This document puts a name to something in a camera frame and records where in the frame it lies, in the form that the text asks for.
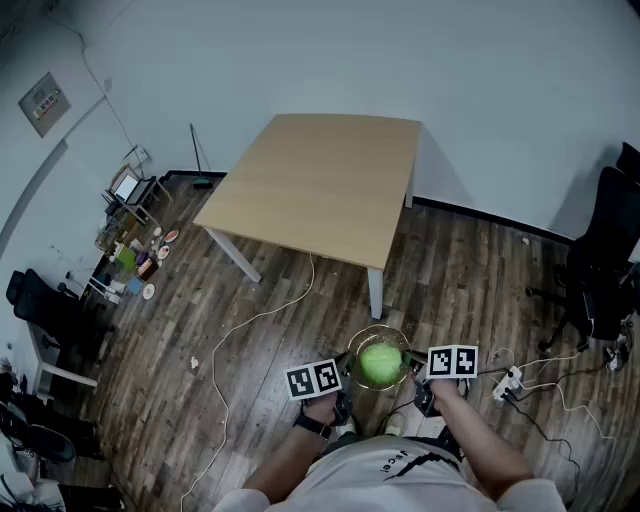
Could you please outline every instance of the desk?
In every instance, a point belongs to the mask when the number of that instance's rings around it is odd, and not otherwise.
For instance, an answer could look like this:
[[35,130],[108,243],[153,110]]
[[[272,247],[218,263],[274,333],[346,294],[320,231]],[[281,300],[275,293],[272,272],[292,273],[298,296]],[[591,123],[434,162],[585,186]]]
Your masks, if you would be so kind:
[[20,340],[22,343],[16,347],[14,370],[18,380],[22,379],[22,375],[27,377],[27,393],[36,395],[41,400],[45,401],[53,399],[49,394],[49,388],[45,386],[45,389],[42,389],[40,385],[43,380],[43,372],[57,375],[94,388],[98,385],[98,382],[94,379],[58,368],[55,365],[58,358],[58,349],[53,347],[44,349],[42,346],[41,340],[44,331],[29,322],[25,322],[25,326],[27,328],[26,334],[30,343],[24,343],[24,341],[26,341],[24,339]]
[[411,207],[421,124],[339,114],[276,115],[194,223],[253,280],[225,233],[367,267],[371,315],[402,210]]

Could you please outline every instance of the white t-shirt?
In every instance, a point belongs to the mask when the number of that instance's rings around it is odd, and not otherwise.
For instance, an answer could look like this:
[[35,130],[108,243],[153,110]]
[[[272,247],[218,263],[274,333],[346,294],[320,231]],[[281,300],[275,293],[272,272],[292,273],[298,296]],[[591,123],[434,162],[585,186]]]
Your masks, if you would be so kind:
[[445,450],[408,439],[380,436],[345,446],[316,462],[282,503],[260,491],[228,493],[215,512],[561,512],[553,482],[513,485],[493,502],[464,481]]

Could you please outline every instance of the power strip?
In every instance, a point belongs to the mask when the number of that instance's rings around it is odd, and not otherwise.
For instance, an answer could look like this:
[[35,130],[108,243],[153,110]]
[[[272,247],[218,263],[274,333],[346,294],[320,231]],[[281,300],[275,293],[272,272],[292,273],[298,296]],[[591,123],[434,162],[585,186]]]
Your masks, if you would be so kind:
[[522,372],[516,366],[512,366],[511,369],[502,377],[500,383],[493,390],[493,398],[498,402],[504,401],[504,395],[507,389],[515,391],[519,388],[522,380]]

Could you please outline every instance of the hand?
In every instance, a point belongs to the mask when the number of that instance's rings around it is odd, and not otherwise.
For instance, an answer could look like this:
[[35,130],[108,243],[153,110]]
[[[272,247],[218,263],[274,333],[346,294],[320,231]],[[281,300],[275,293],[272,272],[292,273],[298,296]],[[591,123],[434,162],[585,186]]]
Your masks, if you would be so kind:
[[436,401],[433,406],[437,411],[440,411],[440,407],[451,400],[462,398],[462,395],[460,395],[460,391],[458,390],[458,384],[453,379],[434,379],[429,381],[429,387],[436,397]]
[[338,393],[329,393],[309,400],[307,410],[304,412],[306,416],[325,425],[331,425],[336,419],[335,407]]

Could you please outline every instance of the baseboard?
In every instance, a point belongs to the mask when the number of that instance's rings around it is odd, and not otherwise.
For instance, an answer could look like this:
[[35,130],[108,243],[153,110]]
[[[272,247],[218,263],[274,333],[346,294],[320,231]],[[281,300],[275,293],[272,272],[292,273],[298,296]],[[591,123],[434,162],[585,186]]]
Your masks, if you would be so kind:
[[[227,171],[202,171],[202,175],[206,178],[222,178],[226,176]],[[200,173],[197,169],[172,169],[160,178],[160,182],[164,182],[171,178],[171,176],[199,176]],[[459,213],[461,215],[467,215],[468,217],[475,217],[476,219],[486,220],[488,222],[494,222],[495,224],[501,224],[502,226],[508,226],[510,228],[518,229],[532,235],[541,236],[553,240],[565,245],[571,245],[572,238],[569,238],[553,231],[547,231],[546,229],[537,228],[524,224],[515,220],[500,217],[499,215],[493,215],[492,213],[481,212],[480,210],[474,210],[473,208],[467,208],[466,206],[458,206],[451,203],[445,203],[443,201],[436,201],[435,199],[427,199],[426,197],[413,196],[413,202],[430,208],[439,208],[440,210],[446,210],[448,212]]]
[[205,178],[223,178],[227,171],[198,171],[198,169],[171,169],[162,176],[159,181],[162,183],[171,178],[171,176],[204,176]]
[[445,203],[442,201],[436,201],[435,199],[427,199],[426,197],[419,196],[413,196],[413,202],[415,204],[429,206],[430,208],[438,208],[440,210],[446,210],[448,212],[459,213],[461,215],[475,217],[476,219],[494,222],[495,224],[501,224],[503,226],[508,226],[520,231],[525,231],[527,233],[531,233],[532,235],[548,238],[549,240],[553,240],[554,242],[558,242],[561,244],[571,245],[573,243],[573,239],[567,236],[560,235],[552,231],[547,231],[546,229],[537,228],[535,226],[530,226],[529,224],[524,224],[523,222],[500,217],[499,215],[493,215],[491,213],[474,210],[473,208],[467,208],[466,206],[458,206],[455,204]]

